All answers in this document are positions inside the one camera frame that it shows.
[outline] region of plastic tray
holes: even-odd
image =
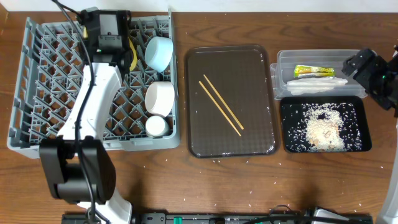
[[[268,57],[258,45],[201,47],[185,58],[188,148],[199,158],[268,155],[279,148]],[[244,126],[241,130],[203,77],[205,74]],[[201,81],[241,137],[203,88]]]
[[[337,111],[343,118],[344,125],[339,128],[339,135],[351,136],[344,140],[345,148],[341,152],[364,152],[372,148],[368,122],[362,100],[357,96],[315,96],[315,97],[287,97],[280,101],[280,117],[282,120],[282,134],[285,149],[289,152],[309,152],[311,144],[306,140],[305,134],[293,134],[296,129],[307,127],[303,121],[304,104],[335,103]],[[354,138],[359,137],[361,146],[356,147]]]
[[[351,77],[343,74],[343,62],[356,54],[358,50],[281,50],[278,53],[278,63],[270,65],[275,99],[294,96],[287,89],[287,82],[293,80],[293,71],[296,65],[310,65],[332,67],[336,77],[345,78],[348,83],[343,86],[333,86],[332,90],[318,93],[304,93],[298,96],[366,96],[365,89]],[[296,88],[312,89],[315,86],[295,85]]]
[[[139,60],[116,93],[106,122],[104,146],[107,150],[126,151],[177,147],[180,144],[178,97],[166,117],[172,129],[170,136],[151,138],[145,133],[145,122],[151,116],[144,106],[149,85],[171,81],[178,96],[175,54],[169,68],[162,73],[144,62],[151,38],[163,36],[174,40],[171,12],[168,16],[132,18],[130,28]],[[56,137],[80,89],[81,61],[76,33],[69,23],[40,25],[27,18],[7,139],[9,149],[38,158],[40,141]]]

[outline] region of black tray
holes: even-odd
[[[347,134],[356,134],[359,130],[359,138],[362,141],[362,146],[360,148],[348,147],[347,144],[352,144],[352,139],[344,141],[345,152],[363,152],[369,151],[372,148],[372,141],[369,133],[368,122],[366,121],[365,109],[362,100],[357,96],[314,96],[314,97],[287,97],[280,101],[280,115],[282,120],[282,134],[285,149],[289,152],[310,152],[308,148],[311,144],[305,139],[305,135],[298,136],[297,139],[293,138],[293,134],[290,134],[289,130],[297,128],[299,126],[301,129],[306,128],[307,125],[302,122],[304,119],[303,112],[307,109],[303,108],[303,104],[307,103],[317,103],[319,105],[325,103],[336,103],[341,105],[338,107],[337,111],[340,112],[340,116],[346,111],[356,112],[356,121],[353,118],[347,117],[344,122],[343,127],[346,130],[341,130],[339,135],[342,138],[347,136]]]
[[[201,47],[185,57],[188,148],[199,158],[268,155],[279,147],[267,52],[258,45]],[[205,74],[244,129],[215,95]],[[241,137],[221,114],[201,81],[228,115]]]

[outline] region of white ceramic cup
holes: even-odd
[[[169,125],[160,116],[151,116],[145,123],[145,131],[150,137],[161,137],[169,133]]]
[[[166,37],[154,37],[145,51],[145,63],[158,72],[163,72],[173,55],[173,41]]]
[[[171,82],[152,83],[145,95],[145,107],[153,115],[166,117],[174,104],[174,87]]]

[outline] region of wrapped food item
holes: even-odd
[[[332,90],[337,86],[345,85],[347,79],[344,78],[302,78],[287,82],[287,90],[292,95],[298,96],[304,93],[319,93]]]
[[[335,77],[335,69],[323,68],[307,65],[296,65],[294,68],[294,78],[310,77]]]

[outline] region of clear plastic container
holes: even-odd
[[[358,96],[366,97],[365,89],[351,77],[343,74],[343,62],[356,54],[359,50],[281,50],[278,53],[278,63],[270,65],[272,86],[274,87],[275,100],[288,96]],[[347,83],[341,86],[322,85],[317,93],[303,93],[293,95],[287,88],[287,82],[294,80],[293,71],[296,65],[309,65],[335,69],[335,77],[347,79]],[[301,90],[313,90],[319,85],[295,85]]]

